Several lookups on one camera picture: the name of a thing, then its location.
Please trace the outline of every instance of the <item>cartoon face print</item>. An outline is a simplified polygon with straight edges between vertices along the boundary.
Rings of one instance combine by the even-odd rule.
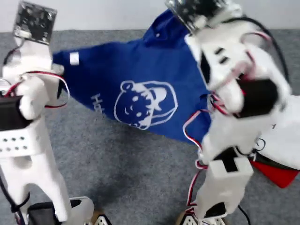
[[[177,109],[175,91],[168,83],[124,81],[120,89],[114,116],[139,129],[165,123]]]
[[[140,121],[152,115],[151,94],[147,89],[136,90],[133,82],[121,85],[122,94],[115,107],[118,120],[134,127],[140,127]]]

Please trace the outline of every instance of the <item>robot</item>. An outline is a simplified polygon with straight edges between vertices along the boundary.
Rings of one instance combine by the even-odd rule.
[[[220,218],[233,213],[244,196],[253,174],[248,156],[256,139],[285,109],[291,94],[288,70],[271,33],[243,16],[238,4],[230,0],[168,0],[166,4],[190,30],[185,41],[212,93],[209,105],[214,109],[200,109],[183,128],[185,132],[198,114],[211,113],[212,124],[201,144],[185,133],[199,147],[197,168],[207,168],[196,200],[187,202],[187,213],[203,224],[219,225]],[[253,36],[275,46],[285,77]]]
[[[220,218],[236,210],[253,174],[247,155],[260,133],[278,120],[291,90],[261,42],[247,37],[274,39],[258,32],[250,19],[245,21],[239,5],[229,0],[166,4],[191,31],[185,41],[216,109],[202,144],[195,141],[196,165],[204,168],[202,161],[207,172],[188,212],[199,223],[223,225]],[[60,84],[68,91],[64,68],[53,64],[49,50],[56,14],[51,8],[20,2],[14,26],[18,47],[7,55],[0,83],[0,187],[19,225],[92,225],[93,202],[87,197],[69,199],[45,125],[44,108],[66,104],[57,105]],[[14,54],[17,50],[21,57]],[[32,183],[52,202],[31,206],[27,186]],[[109,222],[99,216],[95,224]]]

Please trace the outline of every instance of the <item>white bag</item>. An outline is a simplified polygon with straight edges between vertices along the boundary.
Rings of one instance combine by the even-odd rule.
[[[279,164],[300,170],[300,96],[289,98],[282,119],[262,134],[255,149]]]

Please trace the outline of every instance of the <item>red fabric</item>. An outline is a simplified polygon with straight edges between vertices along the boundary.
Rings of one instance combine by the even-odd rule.
[[[298,170],[280,169],[258,162],[251,163],[280,188],[286,188],[289,186],[299,174]]]

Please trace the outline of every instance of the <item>blue bag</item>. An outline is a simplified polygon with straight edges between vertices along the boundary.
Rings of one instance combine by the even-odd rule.
[[[139,40],[61,51],[53,62],[65,67],[71,95],[109,118],[155,134],[188,141],[184,122],[207,108],[197,64],[184,42],[188,33],[170,11],[160,15]],[[77,65],[70,54],[79,55]],[[203,113],[187,129],[201,141],[210,126]]]

